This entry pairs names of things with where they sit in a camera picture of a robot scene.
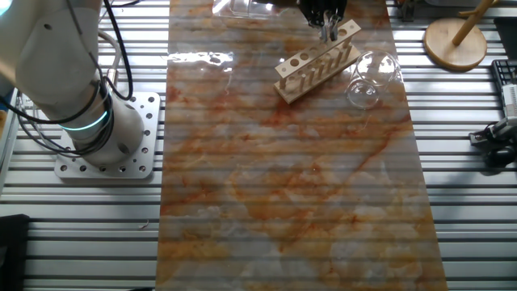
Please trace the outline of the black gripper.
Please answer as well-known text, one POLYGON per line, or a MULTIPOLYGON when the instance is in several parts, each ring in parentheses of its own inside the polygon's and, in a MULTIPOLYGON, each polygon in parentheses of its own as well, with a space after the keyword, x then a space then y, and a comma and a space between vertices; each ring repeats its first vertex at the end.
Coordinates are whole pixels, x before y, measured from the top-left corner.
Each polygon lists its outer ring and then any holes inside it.
POLYGON ((338 38, 338 24, 343 19, 347 0, 297 0, 297 6, 309 26, 320 27, 320 38, 326 43, 338 38))

